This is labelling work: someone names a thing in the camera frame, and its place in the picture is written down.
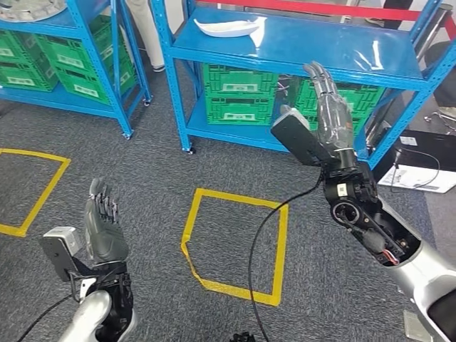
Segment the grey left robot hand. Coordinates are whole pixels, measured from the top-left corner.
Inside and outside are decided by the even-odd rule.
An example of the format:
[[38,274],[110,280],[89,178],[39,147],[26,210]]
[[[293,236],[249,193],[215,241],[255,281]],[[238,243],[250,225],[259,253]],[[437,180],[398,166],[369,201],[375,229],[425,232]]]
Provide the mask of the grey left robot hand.
[[97,264],[125,261],[129,247],[119,223],[119,198],[103,177],[92,180],[84,210],[89,256]]

